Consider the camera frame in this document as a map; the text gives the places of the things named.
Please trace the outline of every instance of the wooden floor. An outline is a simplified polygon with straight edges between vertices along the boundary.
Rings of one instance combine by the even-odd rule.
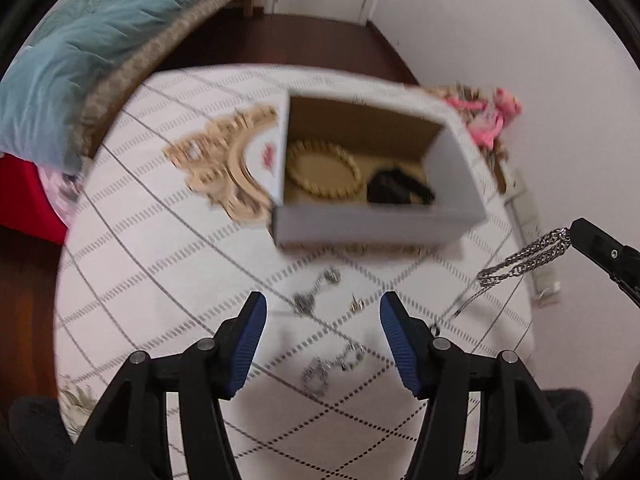
[[[159,70],[222,63],[298,64],[414,84],[371,27],[304,18],[213,17]],[[56,394],[53,305],[60,248],[0,226],[0,413],[24,395]]]
[[[53,298],[60,247],[0,226],[0,412],[55,395]]]

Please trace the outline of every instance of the jewelry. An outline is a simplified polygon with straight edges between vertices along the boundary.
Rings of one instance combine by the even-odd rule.
[[[324,397],[329,389],[330,369],[331,366],[328,362],[314,357],[311,364],[302,372],[302,384],[305,391],[314,397]]]
[[[351,359],[350,361],[347,361],[347,357],[349,357],[349,355],[351,355],[352,353],[354,354],[353,359]],[[364,359],[364,347],[361,345],[357,345],[352,342],[349,342],[346,348],[344,349],[344,352],[342,352],[341,354],[338,354],[335,357],[334,365],[339,364],[340,368],[342,368],[342,370],[345,372],[347,370],[351,371],[356,366],[358,366],[363,359]]]
[[[480,285],[480,290],[458,307],[452,316],[449,317],[449,322],[462,314],[462,311],[465,310],[466,307],[492,288],[492,286],[498,285],[508,278],[523,276],[527,272],[536,270],[538,267],[554,261],[556,258],[562,256],[569,247],[571,247],[569,229],[566,227],[554,229],[523,249],[513,253],[511,256],[507,256],[503,262],[493,267],[482,269],[476,275],[476,282]],[[507,267],[511,267],[508,272],[496,274],[499,270]],[[438,334],[440,333],[440,326],[437,320],[432,323],[429,328],[433,334],[435,334],[436,331]]]
[[[340,283],[340,271],[335,267],[327,267],[318,277],[311,290],[307,292],[296,292],[293,295],[293,303],[296,305],[298,314],[301,316],[311,316],[316,306],[316,295],[320,292],[322,282],[329,285]]]
[[[378,171],[367,184],[367,202],[377,204],[410,204],[414,195],[424,205],[431,205],[435,194],[429,186],[400,168]]]
[[[351,187],[329,189],[319,186],[315,182],[305,178],[296,167],[296,159],[305,153],[319,153],[336,158],[350,169],[354,180],[353,185]],[[292,143],[292,145],[287,148],[286,173],[296,186],[317,198],[327,198],[330,200],[353,198],[363,186],[362,173],[353,155],[343,147],[333,144],[332,142],[326,142],[325,140],[297,140]]]
[[[351,311],[354,314],[362,312],[364,310],[364,301],[356,300],[355,294],[352,294],[351,297],[353,298],[353,301],[351,301]]]
[[[364,359],[365,349],[362,345],[349,342],[344,351],[333,361],[314,357],[309,366],[302,371],[302,385],[305,391],[314,397],[324,397],[329,389],[329,371],[339,366],[343,371],[351,371]]]

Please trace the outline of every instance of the black fabric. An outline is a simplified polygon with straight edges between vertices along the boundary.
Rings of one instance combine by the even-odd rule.
[[[9,429],[43,480],[60,480],[73,443],[51,397],[21,397],[9,410]]]
[[[0,475],[10,480],[42,480],[18,443],[9,434],[2,415],[0,415]]]
[[[400,168],[380,170],[367,184],[367,202],[377,204],[410,204],[414,194],[425,205],[435,200],[433,191]]]
[[[543,393],[569,438],[575,459],[580,462],[593,417],[589,397],[581,390],[571,389],[544,390]]]

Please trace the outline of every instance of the grid pattern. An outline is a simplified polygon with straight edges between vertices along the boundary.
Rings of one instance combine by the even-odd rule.
[[[168,142],[216,115],[269,102],[291,88],[348,91],[354,100],[416,114],[449,113],[420,91],[327,70],[244,65],[153,76],[98,152],[66,240],[56,295],[59,388],[97,399],[135,349],[152,357],[181,352],[215,333],[249,291],[260,290],[268,301],[267,324],[245,386],[222,405],[242,477],[398,479],[426,404],[402,387],[378,300],[395,290],[412,316],[439,320],[444,335],[466,351],[495,356],[512,348],[528,358],[531,312],[521,281],[504,282],[451,316],[478,290],[478,270],[515,251],[516,242],[461,123],[457,138],[489,220],[455,244],[419,256],[279,252],[263,224],[231,222],[221,208],[192,194],[184,173],[160,155]],[[452,120],[459,122],[455,115]],[[327,266],[340,270],[340,284],[318,296],[313,317],[296,316],[294,293],[311,288]],[[359,314],[350,312],[352,296],[364,300]],[[302,370],[315,356],[335,357],[348,341],[366,348],[363,362],[351,372],[333,372],[325,397],[308,396]],[[462,465],[475,456],[478,404],[470,396]],[[63,403],[71,433],[90,412],[74,409]],[[174,396],[167,416],[174,478],[187,478]]]

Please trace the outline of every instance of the bracelet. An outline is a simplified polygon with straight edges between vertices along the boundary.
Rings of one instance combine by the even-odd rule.
[[[296,168],[296,159],[305,153],[319,153],[336,158],[351,170],[354,179],[353,185],[351,187],[330,189],[319,186],[315,182],[305,178]],[[326,142],[325,140],[297,140],[290,145],[287,148],[286,173],[296,186],[309,193],[309,195],[332,200],[352,198],[358,194],[364,184],[362,173],[353,155],[341,146],[333,144],[332,142]]]

